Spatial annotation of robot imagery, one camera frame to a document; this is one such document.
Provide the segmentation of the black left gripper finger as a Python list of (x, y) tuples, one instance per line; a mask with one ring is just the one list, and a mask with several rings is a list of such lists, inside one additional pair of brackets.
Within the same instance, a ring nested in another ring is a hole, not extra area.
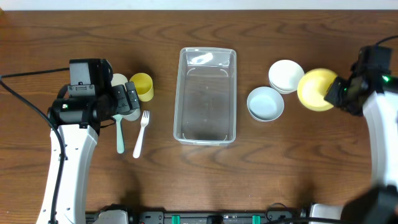
[(137, 95), (136, 87), (133, 82), (126, 82), (125, 83), (126, 92), (128, 95), (128, 100), (131, 104), (131, 110), (137, 110), (140, 108), (139, 105), (139, 98)]
[(115, 113), (123, 114), (130, 110), (129, 101), (127, 99), (126, 90), (124, 85), (116, 85), (113, 86), (113, 93), (116, 99), (115, 105)]

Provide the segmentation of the yellow plastic cup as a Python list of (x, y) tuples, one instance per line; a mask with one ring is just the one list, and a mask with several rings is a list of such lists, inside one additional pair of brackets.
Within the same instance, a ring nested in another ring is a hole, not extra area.
[(150, 101), (154, 97), (154, 86), (152, 78), (146, 73), (136, 73), (130, 80), (133, 82), (139, 99), (143, 102)]

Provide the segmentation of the white plastic cup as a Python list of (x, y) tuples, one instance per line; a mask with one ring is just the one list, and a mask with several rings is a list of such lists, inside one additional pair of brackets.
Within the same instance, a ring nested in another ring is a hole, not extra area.
[[(128, 82), (127, 78), (120, 74), (120, 73), (115, 73), (113, 75), (113, 79), (111, 80), (111, 86), (116, 86), (116, 85), (124, 85), (125, 83)], [(127, 121), (135, 121), (137, 120), (141, 115), (141, 109), (137, 110), (130, 110), (126, 113), (121, 114), (121, 116), (126, 119)]]

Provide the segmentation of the yellow plastic bowl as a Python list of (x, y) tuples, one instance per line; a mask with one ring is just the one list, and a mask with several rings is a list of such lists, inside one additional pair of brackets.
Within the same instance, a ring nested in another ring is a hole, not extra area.
[(297, 95), (307, 109), (312, 111), (327, 111), (333, 105), (324, 100), (330, 85), (337, 74), (326, 68), (316, 68), (307, 72), (299, 81)]

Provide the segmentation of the white plastic fork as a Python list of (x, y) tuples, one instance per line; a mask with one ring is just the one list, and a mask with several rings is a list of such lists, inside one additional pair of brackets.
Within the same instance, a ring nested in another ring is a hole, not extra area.
[(136, 145), (134, 147), (134, 151), (132, 154), (133, 158), (135, 158), (135, 159), (138, 159), (141, 155), (142, 143), (143, 143), (143, 139), (144, 139), (144, 132), (145, 132), (146, 126), (149, 124), (149, 120), (150, 120), (150, 111), (144, 110), (144, 112), (142, 114), (142, 118), (141, 118), (141, 128), (140, 128), (139, 135), (138, 135), (137, 141), (136, 141)]

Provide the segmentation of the light green plastic spoon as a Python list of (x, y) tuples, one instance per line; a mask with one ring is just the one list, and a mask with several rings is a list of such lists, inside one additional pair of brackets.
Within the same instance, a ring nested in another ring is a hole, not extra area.
[(116, 147), (118, 154), (122, 154), (125, 150), (124, 146), (124, 138), (123, 138), (123, 129), (122, 129), (122, 120), (123, 117), (120, 114), (116, 114), (113, 116), (116, 124)]

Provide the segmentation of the white plastic bowl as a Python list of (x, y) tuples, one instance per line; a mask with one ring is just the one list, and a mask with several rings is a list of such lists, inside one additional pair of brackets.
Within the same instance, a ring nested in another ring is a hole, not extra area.
[(279, 60), (273, 63), (268, 73), (270, 86), (281, 94), (296, 91), (304, 75), (303, 68), (292, 60)]

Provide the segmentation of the light blue plastic bowl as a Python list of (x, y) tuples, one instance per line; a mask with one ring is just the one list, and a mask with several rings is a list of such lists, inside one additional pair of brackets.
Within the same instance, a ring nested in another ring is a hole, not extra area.
[(285, 107), (282, 95), (267, 86), (255, 88), (250, 92), (246, 104), (250, 115), (260, 122), (276, 120)]

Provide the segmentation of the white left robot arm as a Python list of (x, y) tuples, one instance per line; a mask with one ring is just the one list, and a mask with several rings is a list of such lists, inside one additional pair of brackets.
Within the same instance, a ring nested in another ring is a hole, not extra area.
[[(138, 97), (133, 82), (126, 82), (123, 88), (127, 91), (127, 99), (132, 99), (132, 103), (138, 103)], [(124, 137), (121, 121), (129, 115), (115, 115), (116, 118), (116, 148), (119, 154), (124, 152)], [(79, 128), (77, 124), (68, 124), (61, 126), (60, 131), (63, 143), (65, 144), (66, 156), (63, 163), (62, 176), (60, 179), (60, 188), (58, 192), (57, 204), (55, 206), (55, 223), (87, 223), (89, 217), (86, 217), (86, 193), (87, 178), (89, 174), (91, 159), (94, 149), (97, 145), (98, 134), (93, 128)], [(52, 195), (56, 185), (56, 162), (60, 158), (56, 157), (56, 136), (51, 132), (52, 155), (50, 160), (49, 176), (45, 190), (44, 201), (36, 223), (51, 223), (50, 216), (52, 209)], [(91, 218), (93, 223), (132, 223), (132, 213), (127, 208), (119, 205), (110, 205), (104, 208), (99, 215)]]

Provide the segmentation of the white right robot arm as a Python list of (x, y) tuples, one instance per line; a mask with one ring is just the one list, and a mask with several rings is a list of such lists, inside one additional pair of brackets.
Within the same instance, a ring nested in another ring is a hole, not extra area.
[(397, 223), (397, 78), (389, 65), (355, 63), (351, 76), (328, 83), (324, 99), (364, 116), (371, 144), (371, 188), (342, 207), (316, 203), (308, 223)]

